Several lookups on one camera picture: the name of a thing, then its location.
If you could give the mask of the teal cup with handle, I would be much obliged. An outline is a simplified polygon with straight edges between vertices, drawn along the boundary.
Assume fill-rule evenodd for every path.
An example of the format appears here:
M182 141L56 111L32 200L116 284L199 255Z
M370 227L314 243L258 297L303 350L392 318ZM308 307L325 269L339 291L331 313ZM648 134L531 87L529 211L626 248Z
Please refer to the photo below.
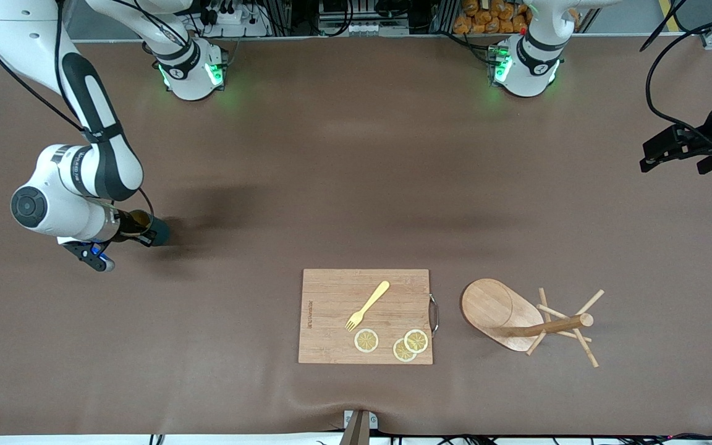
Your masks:
M128 212L133 214L133 216L135 216L136 219L139 220L140 233L144 233L149 230L153 230L156 232L156 245L154 246L162 246L169 241L171 231L166 222L164 222L164 220L158 219L158 217L144 210L133 210Z

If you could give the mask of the wooden mug tree rack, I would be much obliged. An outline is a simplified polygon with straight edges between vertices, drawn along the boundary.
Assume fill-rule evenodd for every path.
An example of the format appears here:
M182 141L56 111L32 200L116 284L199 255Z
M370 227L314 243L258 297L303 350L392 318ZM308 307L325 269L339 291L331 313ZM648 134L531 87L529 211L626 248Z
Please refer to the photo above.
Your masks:
M543 287L533 303L497 279L471 282L460 298L464 320L509 351L530 357L549 336L577 341L593 368L600 366L584 329L593 326L590 310L605 294L596 291L576 312L566 315L551 306Z

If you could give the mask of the brown table cover mat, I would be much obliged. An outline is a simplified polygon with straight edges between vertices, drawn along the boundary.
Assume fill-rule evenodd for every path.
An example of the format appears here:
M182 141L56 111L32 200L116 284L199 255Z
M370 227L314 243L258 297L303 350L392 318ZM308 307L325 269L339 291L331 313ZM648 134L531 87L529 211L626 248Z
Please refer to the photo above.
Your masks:
M246 41L225 91L175 98L138 43L88 44L180 245L110 273L17 225L39 152L81 135L0 69L0 434L712 434L712 176L642 174L661 38L579 37L537 98L446 38ZM427 269L433 364L306 365L306 268ZM467 324L497 279L570 315L530 357Z

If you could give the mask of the wooden cutting board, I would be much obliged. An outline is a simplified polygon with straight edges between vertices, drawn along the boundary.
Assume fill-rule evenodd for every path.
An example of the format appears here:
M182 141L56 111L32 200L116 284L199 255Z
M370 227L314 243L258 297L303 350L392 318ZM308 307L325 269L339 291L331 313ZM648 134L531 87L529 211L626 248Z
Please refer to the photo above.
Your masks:
M348 318L368 300L381 281L388 291L365 313L352 332ZM426 269L306 269L300 295L299 362L336 365L431 365L433 333L430 273ZM379 346L371 353L354 347L360 329L372 329ZM392 347L406 332L421 329L430 345L415 360L402 363Z

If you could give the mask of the bag of oranges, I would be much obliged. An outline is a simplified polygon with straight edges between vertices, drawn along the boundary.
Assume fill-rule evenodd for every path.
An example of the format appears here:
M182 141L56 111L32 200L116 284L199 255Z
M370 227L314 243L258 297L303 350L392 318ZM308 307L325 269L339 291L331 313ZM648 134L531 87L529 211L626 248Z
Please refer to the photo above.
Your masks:
M532 10L522 0L460 0L452 33L525 33L532 18Z

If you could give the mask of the yellow plastic fork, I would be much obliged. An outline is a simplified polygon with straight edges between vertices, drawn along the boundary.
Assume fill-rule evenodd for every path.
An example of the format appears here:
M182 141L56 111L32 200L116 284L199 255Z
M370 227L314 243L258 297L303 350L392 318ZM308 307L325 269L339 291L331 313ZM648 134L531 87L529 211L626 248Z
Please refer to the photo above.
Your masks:
M345 324L345 329L348 332L352 332L359 326L359 324L361 324L365 313L388 291L390 285L391 284L388 281L381 281L376 286L375 290L368 297L368 300L362 305L362 307L358 311L354 312L350 318L348 318L347 323Z

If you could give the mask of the white power strip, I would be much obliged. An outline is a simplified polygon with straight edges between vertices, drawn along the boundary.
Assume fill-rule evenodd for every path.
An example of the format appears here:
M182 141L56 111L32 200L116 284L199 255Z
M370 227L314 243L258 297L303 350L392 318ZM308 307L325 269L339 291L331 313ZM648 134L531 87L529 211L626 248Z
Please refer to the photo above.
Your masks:
M237 38L274 36L267 11L255 3L222 0L209 3L200 12L200 35L207 38Z

